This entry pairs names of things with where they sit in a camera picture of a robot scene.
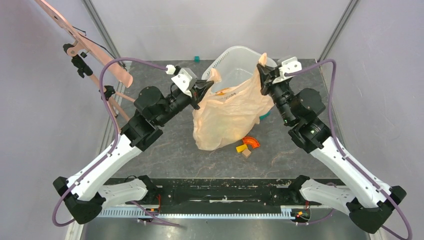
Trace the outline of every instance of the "green object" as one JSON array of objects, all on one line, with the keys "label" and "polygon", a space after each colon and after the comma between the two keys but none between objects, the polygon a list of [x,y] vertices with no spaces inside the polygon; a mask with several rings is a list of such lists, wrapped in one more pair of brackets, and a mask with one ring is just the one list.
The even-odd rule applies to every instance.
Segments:
[{"label": "green object", "polygon": [[264,119],[264,118],[268,117],[268,115],[270,115],[270,114],[271,114],[271,111],[267,112],[266,114],[264,114],[264,115],[260,116],[260,117],[259,117],[259,120],[262,120],[262,119]]}]

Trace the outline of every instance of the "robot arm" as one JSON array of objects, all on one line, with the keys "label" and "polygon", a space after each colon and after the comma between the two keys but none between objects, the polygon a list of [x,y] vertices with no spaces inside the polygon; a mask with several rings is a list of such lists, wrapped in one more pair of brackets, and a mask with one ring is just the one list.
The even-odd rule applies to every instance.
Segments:
[{"label": "robot arm", "polygon": [[[115,185],[103,184],[163,134],[158,126],[163,127],[188,105],[199,109],[198,103],[213,85],[211,81],[197,80],[196,75],[188,68],[168,65],[166,73],[174,75],[171,79],[177,88],[166,97],[155,86],[148,86],[141,90],[134,102],[137,111],[122,127],[119,142],[112,154],[108,152],[113,144],[81,171],[68,179],[58,177],[53,182],[61,196],[75,184],[64,198],[64,202],[79,224],[91,221],[102,209],[129,201],[143,200],[149,204],[154,199],[156,186],[147,176]],[[106,159],[91,170],[81,182],[77,182],[81,175],[100,162],[105,155],[107,155]]]},{"label": "robot arm", "polygon": [[[332,170],[348,187],[338,189],[299,176],[290,186],[292,199],[298,203],[317,202],[337,209],[352,219],[362,230],[375,233],[389,218],[394,206],[382,194],[385,191],[399,204],[406,196],[400,186],[390,187],[370,173],[331,136],[331,131],[318,115],[325,110],[320,93],[311,88],[302,89],[294,94],[289,83],[293,73],[302,69],[295,57],[283,61],[277,67],[257,65],[259,70],[261,93],[270,95],[283,118],[284,125],[292,127],[288,131],[293,142],[306,153],[311,154]],[[141,201],[149,204],[156,195],[156,186],[147,176],[140,176],[130,182],[106,186],[106,180],[129,160],[145,151],[162,134],[158,126],[163,127],[176,114],[191,105],[199,109],[202,100],[213,82],[197,80],[188,68],[167,66],[167,74],[177,88],[166,97],[155,86],[145,87],[139,93],[134,105],[134,116],[121,129],[120,141],[115,151],[109,154],[83,181],[77,179],[91,166],[108,153],[105,149],[88,166],[69,177],[57,178],[53,185],[62,196],[69,188],[76,186],[64,198],[69,212],[79,224],[94,219],[102,209],[129,201]],[[337,148],[339,143],[345,155]],[[349,161],[370,176],[380,186],[376,187]]]},{"label": "robot arm", "polygon": [[[325,109],[318,91],[305,88],[296,95],[293,93],[289,86],[292,78],[286,74],[302,69],[296,57],[283,61],[277,67],[258,64],[257,68],[261,93],[271,96],[284,125],[293,127],[288,131],[293,142],[324,163],[349,187],[349,190],[337,189],[301,175],[289,186],[295,202],[310,201],[327,205],[349,215],[362,230],[375,233],[395,209],[382,191],[388,193],[396,204],[405,198],[406,192],[400,186],[390,187],[378,179],[338,139],[331,136],[329,127],[318,118]],[[377,189],[358,169],[377,182],[380,188]]]}]

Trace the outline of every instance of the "plastic container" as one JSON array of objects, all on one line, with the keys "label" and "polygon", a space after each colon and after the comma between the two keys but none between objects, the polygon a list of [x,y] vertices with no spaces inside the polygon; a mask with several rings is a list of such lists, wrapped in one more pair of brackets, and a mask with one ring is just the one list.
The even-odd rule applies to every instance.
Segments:
[{"label": "plastic container", "polygon": [[[225,50],[207,69],[201,79],[209,79],[211,69],[216,69],[221,74],[222,81],[214,84],[211,92],[237,86],[250,79],[258,64],[261,54],[245,46],[232,46]],[[266,65],[276,67],[274,60],[268,57]]]}]

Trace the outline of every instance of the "white wall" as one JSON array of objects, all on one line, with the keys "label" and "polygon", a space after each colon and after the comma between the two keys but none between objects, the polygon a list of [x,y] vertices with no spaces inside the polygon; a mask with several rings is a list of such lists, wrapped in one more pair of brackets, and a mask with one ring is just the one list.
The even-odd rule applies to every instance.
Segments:
[{"label": "white wall", "polygon": [[[329,55],[338,64],[334,104],[347,148],[407,191],[400,206],[414,239],[424,236],[423,40],[422,0],[360,1]],[[387,225],[406,236],[397,213]]]},{"label": "white wall", "polygon": [[122,56],[214,60],[242,45],[318,58],[349,0],[92,0]]},{"label": "white wall", "polygon": [[[103,44],[81,1],[48,2]],[[107,114],[62,48],[73,39],[34,1],[0,1],[0,33],[0,239],[64,239],[67,228],[51,221],[52,182],[97,155]],[[93,57],[85,61],[100,72]],[[58,220],[69,219],[62,207]]]}]

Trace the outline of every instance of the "plastic bag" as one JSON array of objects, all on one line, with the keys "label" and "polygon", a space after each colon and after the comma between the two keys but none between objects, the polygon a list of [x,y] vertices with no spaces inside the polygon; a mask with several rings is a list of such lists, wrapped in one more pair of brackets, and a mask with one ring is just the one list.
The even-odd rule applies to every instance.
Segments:
[{"label": "plastic bag", "polygon": [[[267,54],[259,58],[265,65]],[[209,81],[220,82],[221,76],[211,69]],[[244,138],[259,117],[266,114],[274,105],[270,96],[261,94],[261,81],[258,69],[253,76],[240,85],[212,93],[211,89],[193,111],[193,137],[200,150],[215,150]]]}]

